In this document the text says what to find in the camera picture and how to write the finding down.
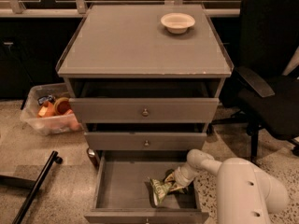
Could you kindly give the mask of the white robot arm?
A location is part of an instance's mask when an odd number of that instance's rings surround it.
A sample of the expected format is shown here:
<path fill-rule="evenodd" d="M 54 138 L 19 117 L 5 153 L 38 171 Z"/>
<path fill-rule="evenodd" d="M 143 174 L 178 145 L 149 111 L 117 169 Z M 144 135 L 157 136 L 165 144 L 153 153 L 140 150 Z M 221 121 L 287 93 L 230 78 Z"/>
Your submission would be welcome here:
<path fill-rule="evenodd" d="M 252 162 L 216 161 L 198 149 L 190 150 L 187 160 L 166 180 L 185 188 L 201 170 L 216 176 L 218 224 L 271 224 L 269 215 L 283 211 L 290 202 L 285 186 Z"/>

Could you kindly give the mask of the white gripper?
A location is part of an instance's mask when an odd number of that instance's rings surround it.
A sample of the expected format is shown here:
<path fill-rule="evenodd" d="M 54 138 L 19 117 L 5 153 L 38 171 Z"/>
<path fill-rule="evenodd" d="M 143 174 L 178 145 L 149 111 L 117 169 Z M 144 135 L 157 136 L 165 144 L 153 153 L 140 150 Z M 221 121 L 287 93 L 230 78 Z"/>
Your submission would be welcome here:
<path fill-rule="evenodd" d="M 183 164 L 179 166 L 174 173 L 168 174 L 164 179 L 164 182 L 169 183 L 176 180 L 178 184 L 174 184 L 169 191 L 186 193 L 186 187 L 188 187 L 197 176 L 199 176 L 199 171 L 197 169 L 192 168 L 189 164 Z"/>

